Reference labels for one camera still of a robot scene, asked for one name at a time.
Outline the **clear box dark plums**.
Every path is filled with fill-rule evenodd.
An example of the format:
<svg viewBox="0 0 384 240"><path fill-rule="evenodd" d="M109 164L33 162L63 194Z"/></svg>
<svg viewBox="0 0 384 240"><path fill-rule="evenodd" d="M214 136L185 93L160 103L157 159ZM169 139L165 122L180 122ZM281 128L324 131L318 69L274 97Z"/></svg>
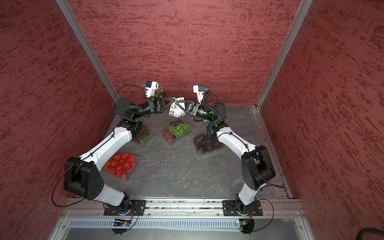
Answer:
<svg viewBox="0 0 384 240"><path fill-rule="evenodd" d="M220 143L218 140L212 140L208 134L199 134L195 136L194 144L198 154L205 154L224 146L224 144Z"/></svg>

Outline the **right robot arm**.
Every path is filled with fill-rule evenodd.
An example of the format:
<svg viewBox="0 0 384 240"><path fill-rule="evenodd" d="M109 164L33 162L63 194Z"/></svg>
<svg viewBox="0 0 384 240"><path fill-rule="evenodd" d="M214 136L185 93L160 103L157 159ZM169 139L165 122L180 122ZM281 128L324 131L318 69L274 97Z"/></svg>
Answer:
<svg viewBox="0 0 384 240"><path fill-rule="evenodd" d="M237 135L225 122L227 108L222 103L210 106L204 101L196 103L187 101L189 106L183 107L185 101L175 101L175 109L185 114L209 121L208 137L227 146L241 160L244 185L237 195L240 206L247 207L256 200L260 189L271 183L276 176L268 149L256 146Z"/></svg>

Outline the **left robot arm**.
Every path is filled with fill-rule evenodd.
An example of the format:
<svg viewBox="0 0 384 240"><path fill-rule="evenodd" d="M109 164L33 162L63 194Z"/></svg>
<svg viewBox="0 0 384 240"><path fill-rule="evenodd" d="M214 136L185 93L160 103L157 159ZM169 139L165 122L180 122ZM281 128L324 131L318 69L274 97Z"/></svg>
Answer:
<svg viewBox="0 0 384 240"><path fill-rule="evenodd" d="M115 113L121 117L121 121L112 133L90 151L66 161L64 190L86 200L101 202L127 212L129 197L108 186L100 171L123 145L138 135L143 125L139 118L162 114L175 102L174 98L150 97L147 103L137 105L127 98L119 99Z"/></svg>

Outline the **yellow metal pencil bucket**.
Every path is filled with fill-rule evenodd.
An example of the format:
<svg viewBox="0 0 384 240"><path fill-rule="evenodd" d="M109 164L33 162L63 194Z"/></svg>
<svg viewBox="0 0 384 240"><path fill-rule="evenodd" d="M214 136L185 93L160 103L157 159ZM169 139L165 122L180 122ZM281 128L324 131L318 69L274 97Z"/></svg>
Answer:
<svg viewBox="0 0 384 240"><path fill-rule="evenodd" d="M159 92L159 93L158 93L158 97L159 97L159 98L163 98L163 97L164 97L164 94ZM161 106L162 106L162 107L165 107L165 106L168 104L168 102L169 102L168 100L161 100Z"/></svg>

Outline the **pencils in bucket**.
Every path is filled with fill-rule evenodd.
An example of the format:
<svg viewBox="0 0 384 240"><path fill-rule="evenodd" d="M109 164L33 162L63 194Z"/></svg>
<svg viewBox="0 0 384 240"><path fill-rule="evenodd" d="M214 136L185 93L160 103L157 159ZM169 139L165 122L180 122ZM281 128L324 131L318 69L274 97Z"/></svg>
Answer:
<svg viewBox="0 0 384 240"><path fill-rule="evenodd" d="M163 88L159 88L158 90L158 97L163 97L164 96L164 89Z"/></svg>

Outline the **clear box dark grapes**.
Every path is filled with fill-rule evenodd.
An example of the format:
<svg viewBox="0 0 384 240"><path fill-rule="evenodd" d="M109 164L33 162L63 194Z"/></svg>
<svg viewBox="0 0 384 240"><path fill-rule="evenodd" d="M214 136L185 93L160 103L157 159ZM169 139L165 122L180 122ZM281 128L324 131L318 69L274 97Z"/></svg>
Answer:
<svg viewBox="0 0 384 240"><path fill-rule="evenodd" d="M142 125L140 132L133 138L133 141L143 146L153 135L153 130L149 125Z"/></svg>

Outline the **clear box strawberries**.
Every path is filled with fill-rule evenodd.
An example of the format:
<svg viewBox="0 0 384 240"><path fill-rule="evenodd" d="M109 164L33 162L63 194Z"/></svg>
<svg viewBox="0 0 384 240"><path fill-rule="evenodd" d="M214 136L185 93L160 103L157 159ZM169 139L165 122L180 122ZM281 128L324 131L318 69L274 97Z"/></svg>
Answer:
<svg viewBox="0 0 384 240"><path fill-rule="evenodd" d="M137 166L136 158L128 153L116 153L103 166L103 170L125 180Z"/></svg>

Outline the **left circuit board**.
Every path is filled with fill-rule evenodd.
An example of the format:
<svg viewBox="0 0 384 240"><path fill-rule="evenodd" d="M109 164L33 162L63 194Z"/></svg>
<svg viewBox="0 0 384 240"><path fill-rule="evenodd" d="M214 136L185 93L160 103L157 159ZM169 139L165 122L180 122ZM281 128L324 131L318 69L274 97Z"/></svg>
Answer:
<svg viewBox="0 0 384 240"><path fill-rule="evenodd" d="M124 220L124 219L115 219L112 224L112 231L114 234L120 234L127 232L132 225L132 220Z"/></svg>

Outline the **circuit board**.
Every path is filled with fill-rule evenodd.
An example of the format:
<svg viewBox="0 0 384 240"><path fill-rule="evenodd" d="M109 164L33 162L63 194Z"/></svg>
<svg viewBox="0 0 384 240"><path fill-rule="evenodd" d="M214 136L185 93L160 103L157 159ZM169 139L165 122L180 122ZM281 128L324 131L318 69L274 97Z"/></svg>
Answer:
<svg viewBox="0 0 384 240"><path fill-rule="evenodd" d="M236 222L236 224L240 232L243 234L251 234L255 228L255 221L253 219L240 219Z"/></svg>
<svg viewBox="0 0 384 240"><path fill-rule="evenodd" d="M112 224L112 231L114 234L120 234L127 232L132 225L132 220L124 220L124 219L115 219Z"/></svg>

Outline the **right circuit board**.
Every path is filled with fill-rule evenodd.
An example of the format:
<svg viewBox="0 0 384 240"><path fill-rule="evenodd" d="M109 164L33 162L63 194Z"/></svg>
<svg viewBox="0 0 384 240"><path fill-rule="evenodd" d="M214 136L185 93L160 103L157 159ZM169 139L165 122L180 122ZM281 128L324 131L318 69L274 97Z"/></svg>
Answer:
<svg viewBox="0 0 384 240"><path fill-rule="evenodd" d="M240 232L243 234L251 234L255 228L255 221L253 219L240 219L236 222L236 224Z"/></svg>

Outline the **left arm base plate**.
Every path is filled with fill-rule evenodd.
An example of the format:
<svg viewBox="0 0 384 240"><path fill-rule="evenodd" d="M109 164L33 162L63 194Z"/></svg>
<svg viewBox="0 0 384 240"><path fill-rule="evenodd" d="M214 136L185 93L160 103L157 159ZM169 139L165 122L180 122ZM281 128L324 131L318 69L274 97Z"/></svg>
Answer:
<svg viewBox="0 0 384 240"><path fill-rule="evenodd" d="M142 216L146 207L146 200L127 200L119 206L103 204L104 216Z"/></svg>

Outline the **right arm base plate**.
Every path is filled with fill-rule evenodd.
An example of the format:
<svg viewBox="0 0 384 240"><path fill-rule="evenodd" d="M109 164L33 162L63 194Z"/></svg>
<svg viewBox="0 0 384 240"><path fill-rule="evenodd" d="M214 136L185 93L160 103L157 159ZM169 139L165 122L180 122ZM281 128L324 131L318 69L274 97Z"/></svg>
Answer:
<svg viewBox="0 0 384 240"><path fill-rule="evenodd" d="M224 216L250 217L252 215L259 217L263 215L260 201L254 201L247 206L243 205L240 200L224 200L222 204Z"/></svg>

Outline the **aluminium front rail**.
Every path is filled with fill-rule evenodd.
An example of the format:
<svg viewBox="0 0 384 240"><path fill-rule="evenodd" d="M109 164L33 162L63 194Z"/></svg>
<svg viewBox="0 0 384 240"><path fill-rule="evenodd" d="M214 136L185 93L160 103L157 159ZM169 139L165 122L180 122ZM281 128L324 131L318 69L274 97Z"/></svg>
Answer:
<svg viewBox="0 0 384 240"><path fill-rule="evenodd" d="M145 205L137 207L141 217L155 218L234 218L224 199L146 198ZM305 218L304 208L297 199L260 200L255 204L254 218L298 219ZM83 201L62 210L61 217L106 218L102 203Z"/></svg>

